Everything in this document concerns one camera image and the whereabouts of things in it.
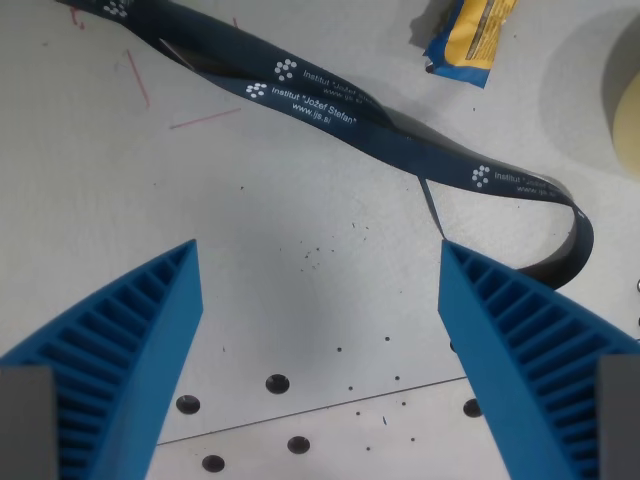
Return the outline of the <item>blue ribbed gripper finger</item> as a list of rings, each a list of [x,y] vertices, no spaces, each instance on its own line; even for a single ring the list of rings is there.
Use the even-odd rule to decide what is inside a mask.
[[[189,240],[2,355],[3,366],[52,370],[60,478],[145,478],[202,314]]]
[[[639,343],[452,242],[438,311],[513,479],[639,475]]]

